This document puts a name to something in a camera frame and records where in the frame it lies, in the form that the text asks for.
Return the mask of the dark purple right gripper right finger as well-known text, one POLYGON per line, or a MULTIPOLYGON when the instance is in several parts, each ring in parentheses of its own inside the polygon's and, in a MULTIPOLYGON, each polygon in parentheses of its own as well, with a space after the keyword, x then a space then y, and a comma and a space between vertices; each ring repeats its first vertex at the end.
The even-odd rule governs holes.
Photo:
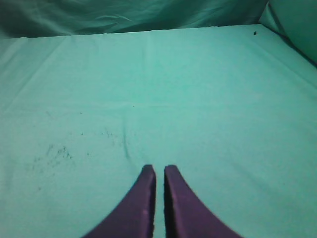
POLYGON ((191 190, 176 165, 164 168, 167 238, 239 238, 191 190))

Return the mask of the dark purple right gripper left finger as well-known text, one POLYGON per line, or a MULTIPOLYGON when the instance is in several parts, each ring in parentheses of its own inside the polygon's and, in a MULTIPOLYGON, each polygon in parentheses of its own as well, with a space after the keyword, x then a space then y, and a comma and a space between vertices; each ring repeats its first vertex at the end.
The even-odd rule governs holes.
POLYGON ((152 238, 156 209, 156 174, 144 165, 120 203, 86 238, 152 238))

